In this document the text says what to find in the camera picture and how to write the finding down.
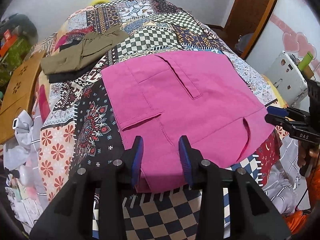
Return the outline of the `right hand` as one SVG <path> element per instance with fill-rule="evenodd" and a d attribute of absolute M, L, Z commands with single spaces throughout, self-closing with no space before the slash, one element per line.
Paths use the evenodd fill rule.
<path fill-rule="evenodd" d="M 298 166 L 300 175 L 308 178 L 319 165 L 319 144 L 298 141 Z"/>

